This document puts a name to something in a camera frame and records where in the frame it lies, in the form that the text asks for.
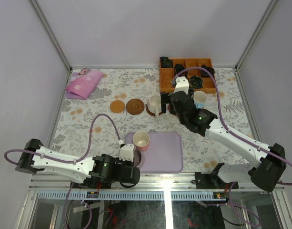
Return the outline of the cream white mug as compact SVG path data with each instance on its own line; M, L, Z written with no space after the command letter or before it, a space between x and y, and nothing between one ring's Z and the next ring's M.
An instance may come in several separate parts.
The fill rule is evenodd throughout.
M152 95L148 100L147 107L152 113L155 113L155 117L158 117L161 112L161 96Z

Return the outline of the light blue mug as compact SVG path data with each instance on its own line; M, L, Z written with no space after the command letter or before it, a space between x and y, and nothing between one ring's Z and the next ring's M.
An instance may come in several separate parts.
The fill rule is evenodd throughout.
M192 99L197 109L202 109L207 102L207 94L203 91L195 91Z

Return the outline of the purple mug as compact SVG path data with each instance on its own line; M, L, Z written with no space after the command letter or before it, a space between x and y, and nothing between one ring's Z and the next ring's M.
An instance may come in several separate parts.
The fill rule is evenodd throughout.
M139 149L135 149L133 154L133 166L138 167L142 160L142 154Z

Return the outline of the pink mug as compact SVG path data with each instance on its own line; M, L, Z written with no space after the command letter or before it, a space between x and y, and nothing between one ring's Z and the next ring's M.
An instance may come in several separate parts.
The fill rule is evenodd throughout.
M138 131L133 135L132 141L140 151L146 151L150 145L150 136L147 132Z

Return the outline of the light wooden coaster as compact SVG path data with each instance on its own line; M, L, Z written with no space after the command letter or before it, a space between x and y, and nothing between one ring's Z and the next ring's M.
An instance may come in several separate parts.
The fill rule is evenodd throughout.
M121 113L125 109L125 103L121 100L115 100L110 104L110 110L113 113Z

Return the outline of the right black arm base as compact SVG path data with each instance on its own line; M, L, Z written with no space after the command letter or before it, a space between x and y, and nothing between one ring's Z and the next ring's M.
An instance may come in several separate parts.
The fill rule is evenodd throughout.
M233 189L238 189L240 173L235 165L218 163L211 173L195 172L195 179L191 182L197 189L225 189L234 182Z

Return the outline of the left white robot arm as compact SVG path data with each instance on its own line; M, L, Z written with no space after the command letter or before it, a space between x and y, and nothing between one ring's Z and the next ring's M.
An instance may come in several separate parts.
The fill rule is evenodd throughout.
M31 139L24 148L15 170L35 175L38 171L52 173L71 180L80 188L110 188L114 182L131 188L140 180L140 169L134 165L135 146L121 144L121 157L107 154L80 159L59 153Z

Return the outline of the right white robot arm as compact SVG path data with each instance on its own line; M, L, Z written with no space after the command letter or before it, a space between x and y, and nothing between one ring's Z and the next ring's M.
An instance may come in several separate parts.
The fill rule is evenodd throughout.
M215 140L247 160L240 165L218 164L210 177L215 188L231 182L252 182L264 191L275 189L286 169L283 146L261 143L228 127L216 114L196 108L192 97L183 91L161 93L161 103L163 111L169 104L189 131Z

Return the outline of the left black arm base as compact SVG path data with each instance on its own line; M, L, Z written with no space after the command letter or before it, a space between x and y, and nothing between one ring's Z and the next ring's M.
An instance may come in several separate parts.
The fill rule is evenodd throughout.
M101 182L90 182L90 183L74 183L72 188L79 188L79 189L111 189L111 183L101 183Z

